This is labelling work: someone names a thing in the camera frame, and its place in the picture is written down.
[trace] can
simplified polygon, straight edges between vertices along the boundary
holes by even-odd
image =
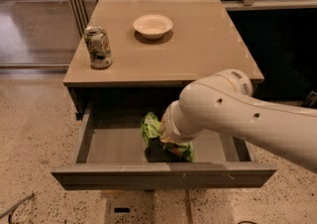
[[[87,27],[84,32],[84,41],[89,51],[92,68],[102,69],[112,64],[109,39],[102,27]]]

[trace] power cord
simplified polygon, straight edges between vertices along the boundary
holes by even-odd
[[[29,200],[30,198],[32,198],[34,196],[33,193],[31,193],[30,195],[27,195],[26,197],[22,198],[19,202],[17,202],[16,204],[14,204],[13,206],[11,206],[8,210],[4,211],[3,213],[0,213],[0,220],[6,216],[8,216],[8,223],[11,224],[12,223],[12,215],[14,213],[14,211],[21,205],[23,204],[25,201]]]

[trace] floor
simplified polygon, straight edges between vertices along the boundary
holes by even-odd
[[[14,35],[0,40],[1,61],[68,62],[78,42],[64,1],[0,1],[0,21],[1,36]],[[0,70],[0,214],[34,194],[12,223],[316,222],[317,175],[259,148],[258,162],[278,168],[262,188],[65,191],[51,169],[69,164],[80,122],[63,77],[64,71]],[[122,207],[130,213],[115,211]]]

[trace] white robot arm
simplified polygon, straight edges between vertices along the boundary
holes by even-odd
[[[198,79],[167,107],[160,139],[189,142],[209,129],[317,172],[317,110],[260,101],[252,93],[249,78],[236,69]]]

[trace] black cable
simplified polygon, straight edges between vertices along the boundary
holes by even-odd
[[[16,209],[14,209],[11,213],[9,213],[9,215],[8,215],[8,224],[12,224],[13,213],[14,213],[14,211],[15,211]]]
[[[250,220],[244,220],[244,221],[238,222],[238,224],[257,224],[257,222],[253,222],[253,221],[250,221]]]

